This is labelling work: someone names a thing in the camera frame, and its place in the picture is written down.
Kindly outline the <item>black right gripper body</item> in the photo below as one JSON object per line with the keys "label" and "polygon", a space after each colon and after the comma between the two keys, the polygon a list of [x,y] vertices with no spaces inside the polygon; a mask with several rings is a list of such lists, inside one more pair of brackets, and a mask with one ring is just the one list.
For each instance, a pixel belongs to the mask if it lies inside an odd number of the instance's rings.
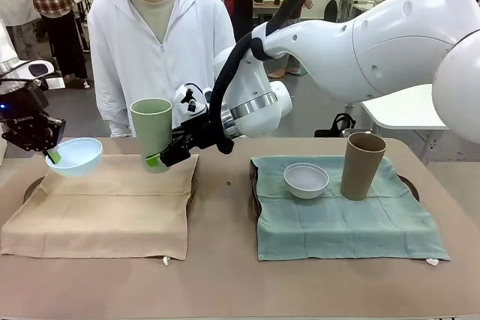
{"label": "black right gripper body", "polygon": [[209,111],[182,122],[172,130],[172,140],[175,134],[189,133],[190,150],[192,148],[206,149],[222,143],[221,117],[212,115]]}

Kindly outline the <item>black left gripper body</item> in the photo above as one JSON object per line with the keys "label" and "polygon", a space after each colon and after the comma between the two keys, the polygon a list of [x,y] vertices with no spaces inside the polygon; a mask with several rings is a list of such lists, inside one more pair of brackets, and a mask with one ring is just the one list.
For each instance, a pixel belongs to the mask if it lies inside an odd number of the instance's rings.
{"label": "black left gripper body", "polygon": [[3,136],[63,136],[65,120],[50,116],[49,102],[36,80],[2,80],[1,129]]}

